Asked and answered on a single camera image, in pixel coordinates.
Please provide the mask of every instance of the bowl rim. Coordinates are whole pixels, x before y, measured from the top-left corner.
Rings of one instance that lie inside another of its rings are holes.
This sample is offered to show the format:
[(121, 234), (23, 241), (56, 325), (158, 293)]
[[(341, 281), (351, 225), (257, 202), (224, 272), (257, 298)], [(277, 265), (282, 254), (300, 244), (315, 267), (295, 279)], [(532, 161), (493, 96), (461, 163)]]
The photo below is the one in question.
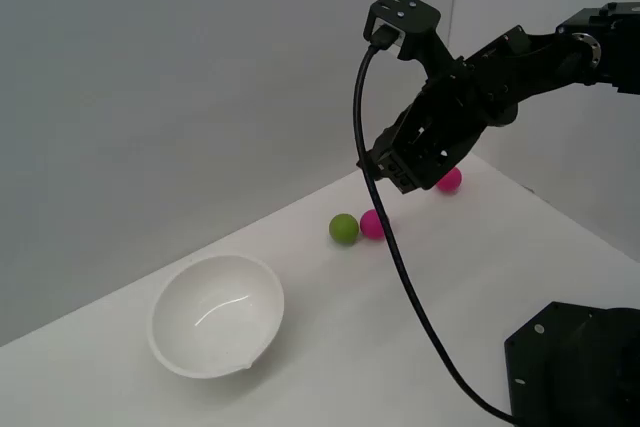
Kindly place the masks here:
[[(272, 280), (274, 287), (276, 288), (278, 300), (279, 300), (279, 311), (276, 313), (276, 319), (271, 325), (271, 330), (265, 336), (262, 343), (258, 346), (254, 354), (251, 358), (243, 363), (243, 364), (235, 364), (226, 367), (221, 367), (217, 369), (213, 369), (211, 371), (192, 371), (187, 370), (182, 367), (177, 366), (169, 359), (167, 359), (160, 348), (158, 347), (155, 339), (154, 329), (153, 329), (153, 321), (156, 316), (156, 309), (158, 307), (158, 303), (160, 299), (169, 288), (169, 286), (183, 273), (185, 273), (190, 268), (204, 262), (206, 260), (216, 259), (220, 257), (238, 257), (244, 260), (248, 260), (249, 262), (253, 262), (254, 264), (260, 266), (264, 272), (267, 273), (269, 278)], [(194, 260), (192, 263), (180, 268), (177, 272), (175, 272), (163, 285), (160, 289), (159, 293), (156, 295), (155, 300), (153, 302), (153, 307), (151, 308), (151, 312), (147, 318), (147, 341), (149, 343), (149, 347), (153, 352), (154, 356), (163, 366), (169, 369), (171, 372), (181, 375), (183, 377), (190, 377), (192, 379), (213, 379), (216, 377), (222, 377), (224, 375), (232, 374), (233, 372), (237, 372), (239, 370), (244, 370), (250, 368), (253, 363), (262, 355), (262, 353), (269, 347), (273, 339), (275, 338), (278, 330), (280, 329), (280, 324), (282, 323), (282, 318), (284, 316), (284, 291), (282, 289), (282, 284), (280, 283), (280, 279), (275, 274), (275, 272), (269, 267), (265, 262), (255, 257), (246, 254), (240, 254), (237, 252), (219, 252), (211, 255), (207, 255), (206, 257), (199, 258)]]

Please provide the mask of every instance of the white table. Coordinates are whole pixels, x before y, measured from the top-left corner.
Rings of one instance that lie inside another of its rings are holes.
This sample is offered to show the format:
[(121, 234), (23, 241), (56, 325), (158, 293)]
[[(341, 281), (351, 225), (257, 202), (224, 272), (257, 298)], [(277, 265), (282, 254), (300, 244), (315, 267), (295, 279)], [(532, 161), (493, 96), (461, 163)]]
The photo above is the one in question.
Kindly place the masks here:
[[(451, 356), (481, 395), (508, 408), (504, 339), (552, 300), (640, 308), (640, 269), (477, 158), (462, 170), (454, 197), (403, 197), (389, 183), (382, 193)], [(327, 238), (334, 214), (359, 216), (369, 207), (360, 174), (352, 174), (2, 347), (0, 423), (500, 425), (449, 378), (386, 245), (339, 248)], [(183, 379), (152, 357), (148, 312), (176, 269), (225, 251), (259, 257), (280, 276), (282, 329), (252, 369)]]

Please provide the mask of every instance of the pink ball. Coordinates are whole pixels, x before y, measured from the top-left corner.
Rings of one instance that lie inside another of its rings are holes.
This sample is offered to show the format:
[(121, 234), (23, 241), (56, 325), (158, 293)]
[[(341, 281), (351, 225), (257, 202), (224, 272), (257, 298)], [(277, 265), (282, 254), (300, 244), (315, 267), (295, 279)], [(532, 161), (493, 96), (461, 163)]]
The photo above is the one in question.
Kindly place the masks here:
[(455, 194), (462, 183), (462, 172), (457, 167), (454, 167), (445, 176), (438, 181), (436, 187), (445, 194)]
[(360, 230), (368, 239), (384, 239), (384, 230), (382, 230), (380, 218), (374, 209), (368, 210), (364, 213), (360, 219)]

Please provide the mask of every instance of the white wall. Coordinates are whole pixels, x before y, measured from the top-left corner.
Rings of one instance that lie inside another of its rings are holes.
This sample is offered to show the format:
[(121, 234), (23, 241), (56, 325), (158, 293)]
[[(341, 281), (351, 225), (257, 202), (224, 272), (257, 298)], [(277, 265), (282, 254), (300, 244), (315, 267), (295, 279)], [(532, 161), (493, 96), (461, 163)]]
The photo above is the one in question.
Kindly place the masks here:
[(353, 170), (373, 1), (0, 0), (0, 344)]
[[(584, 7), (640, 0), (455, 0), (450, 44), (469, 56), (521, 24), (548, 33)], [(640, 97), (572, 86), (520, 105), (475, 152), (629, 256), (640, 260)]]

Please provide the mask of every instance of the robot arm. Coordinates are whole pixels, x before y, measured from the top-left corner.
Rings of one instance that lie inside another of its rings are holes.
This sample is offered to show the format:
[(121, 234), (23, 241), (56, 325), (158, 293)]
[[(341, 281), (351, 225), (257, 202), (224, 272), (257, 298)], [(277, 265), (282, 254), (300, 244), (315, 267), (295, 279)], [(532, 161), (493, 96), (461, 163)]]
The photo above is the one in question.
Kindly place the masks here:
[(368, 151), (367, 170), (403, 193), (430, 189), (488, 126), (516, 119), (518, 103), (569, 84), (608, 83), (640, 94), (640, 3), (583, 9), (543, 36), (517, 26), (468, 59), (454, 59), (436, 34), (440, 13), (419, 0), (378, 0), (364, 37), (399, 32), (400, 60), (418, 60), (428, 80)]

